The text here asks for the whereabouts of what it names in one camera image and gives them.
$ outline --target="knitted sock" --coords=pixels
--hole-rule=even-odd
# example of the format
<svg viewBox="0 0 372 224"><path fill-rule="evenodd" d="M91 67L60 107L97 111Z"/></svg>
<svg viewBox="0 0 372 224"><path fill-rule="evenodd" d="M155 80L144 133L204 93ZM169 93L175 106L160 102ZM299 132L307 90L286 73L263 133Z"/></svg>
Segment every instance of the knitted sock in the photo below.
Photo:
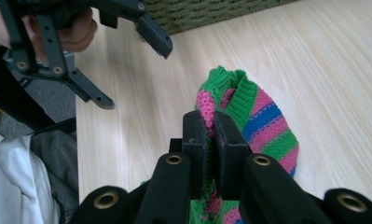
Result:
<svg viewBox="0 0 372 224"><path fill-rule="evenodd" d="M214 138L214 112L230 115L254 153L264 153L279 161L293 176L298 142L281 110L242 70L217 67L210 72L197 96L197 109L208 130L208 144ZM206 181L207 192L191 202L190 223L242 223L239 202L223 201L216 196L213 179Z"/></svg>

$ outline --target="wooden table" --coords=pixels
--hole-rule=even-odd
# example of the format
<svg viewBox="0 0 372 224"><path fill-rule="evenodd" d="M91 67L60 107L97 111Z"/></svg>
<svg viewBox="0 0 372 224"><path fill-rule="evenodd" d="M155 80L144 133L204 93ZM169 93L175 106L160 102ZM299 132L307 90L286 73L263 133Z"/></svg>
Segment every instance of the wooden table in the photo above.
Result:
<svg viewBox="0 0 372 224"><path fill-rule="evenodd" d="M295 179L305 191L322 198L343 187L372 200L372 0L301 0L172 42L164 60L120 20L117 30L100 26L77 56L116 103L77 100L80 200L148 180L218 65L246 71L282 110L300 144Z"/></svg>

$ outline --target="wood grain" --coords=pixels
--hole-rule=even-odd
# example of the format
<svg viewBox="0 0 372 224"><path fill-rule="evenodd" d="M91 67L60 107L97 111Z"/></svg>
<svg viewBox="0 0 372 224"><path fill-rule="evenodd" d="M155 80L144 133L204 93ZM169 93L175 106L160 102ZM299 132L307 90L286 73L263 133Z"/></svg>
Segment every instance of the wood grain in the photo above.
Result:
<svg viewBox="0 0 372 224"><path fill-rule="evenodd" d="M198 88L218 65L242 69L295 133L296 182L322 198L356 190L372 200L372 0L304 0L172 35L159 57L119 20L99 27L77 66L116 103L77 100L80 200L105 185L149 179Z"/></svg>

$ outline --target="black mechanical arm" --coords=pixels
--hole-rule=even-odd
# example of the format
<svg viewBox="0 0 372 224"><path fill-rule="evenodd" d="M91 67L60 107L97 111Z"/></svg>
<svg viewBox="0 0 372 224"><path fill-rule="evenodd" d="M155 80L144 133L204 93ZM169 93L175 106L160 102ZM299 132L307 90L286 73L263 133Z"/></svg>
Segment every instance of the black mechanical arm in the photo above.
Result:
<svg viewBox="0 0 372 224"><path fill-rule="evenodd" d="M304 190L273 158L253 154L232 118L214 116L215 149L206 162L206 130L199 111L183 117L183 138L172 139L152 178L128 193L94 190L71 224L188 223L190 200L203 195L209 167L223 200L239 201L243 223L372 223L372 202L349 189L330 189L324 199Z"/></svg>
<svg viewBox="0 0 372 224"><path fill-rule="evenodd" d="M78 69L67 63L57 33L58 29L69 26L77 13L88 7L97 8L101 24L112 28L117 28L118 17L134 21L136 31L159 55L167 58L171 53L171 39L149 17L145 2L141 0L0 0L0 10L12 48L5 59L10 69L26 77L60 81L85 102L91 100L101 108L110 109L114 108L113 101ZM48 64L34 60L34 49L21 21L25 14L33 15L38 22Z"/></svg>

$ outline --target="hand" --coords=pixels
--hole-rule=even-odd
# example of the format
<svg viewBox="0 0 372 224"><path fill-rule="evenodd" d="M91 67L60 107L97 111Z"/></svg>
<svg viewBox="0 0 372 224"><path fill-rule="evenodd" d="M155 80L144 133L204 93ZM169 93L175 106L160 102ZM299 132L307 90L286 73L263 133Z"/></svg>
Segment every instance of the hand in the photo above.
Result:
<svg viewBox="0 0 372 224"><path fill-rule="evenodd" d="M32 16L22 18L26 32L32 41L36 59L47 63L48 56L44 49L43 40L37 21ZM92 41L98 28L96 21L92 18L92 10L89 8L80 13L69 28L58 32L62 49L66 51L79 52L87 48ZM9 36L6 25L0 14L0 46L10 48Z"/></svg>

